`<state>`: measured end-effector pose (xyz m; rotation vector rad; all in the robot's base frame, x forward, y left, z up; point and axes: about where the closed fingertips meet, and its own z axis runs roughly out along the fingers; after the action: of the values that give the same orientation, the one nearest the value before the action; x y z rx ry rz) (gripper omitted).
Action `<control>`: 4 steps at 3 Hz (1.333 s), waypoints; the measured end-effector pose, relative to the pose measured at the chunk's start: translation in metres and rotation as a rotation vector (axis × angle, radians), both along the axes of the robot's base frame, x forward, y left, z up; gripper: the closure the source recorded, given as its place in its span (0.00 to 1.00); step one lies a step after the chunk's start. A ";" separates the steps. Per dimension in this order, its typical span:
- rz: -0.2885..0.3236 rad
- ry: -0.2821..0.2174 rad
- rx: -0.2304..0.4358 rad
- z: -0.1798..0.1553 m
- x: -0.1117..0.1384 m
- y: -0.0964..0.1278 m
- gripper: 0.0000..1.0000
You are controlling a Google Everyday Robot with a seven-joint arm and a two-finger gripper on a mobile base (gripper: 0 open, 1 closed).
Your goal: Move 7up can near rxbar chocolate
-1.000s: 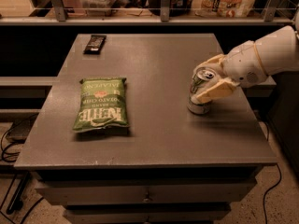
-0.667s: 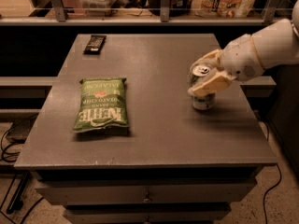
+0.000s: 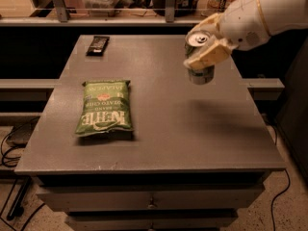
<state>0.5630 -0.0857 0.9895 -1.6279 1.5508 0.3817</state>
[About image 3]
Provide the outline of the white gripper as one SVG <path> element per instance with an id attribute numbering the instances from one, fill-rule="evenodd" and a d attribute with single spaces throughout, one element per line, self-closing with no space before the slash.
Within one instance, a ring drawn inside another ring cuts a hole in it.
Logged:
<path id="1" fill-rule="evenodd" d="M 248 51 L 270 39 L 259 0 L 235 0 L 223 14 L 213 13 L 195 25 L 192 31 L 206 31 L 213 35 L 220 33 L 224 37 L 200 47 L 184 61 L 184 66 L 192 70 L 201 70 L 226 60 L 234 50 L 233 44 L 238 50 Z"/>

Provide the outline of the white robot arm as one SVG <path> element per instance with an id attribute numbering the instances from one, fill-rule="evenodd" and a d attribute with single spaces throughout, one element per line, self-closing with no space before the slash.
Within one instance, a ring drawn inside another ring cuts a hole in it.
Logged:
<path id="1" fill-rule="evenodd" d="M 233 50 L 248 51 L 271 37 L 308 28 L 308 0 L 235 0 L 194 26 L 186 43 L 194 52 L 184 61 L 201 70 L 227 59 Z"/>

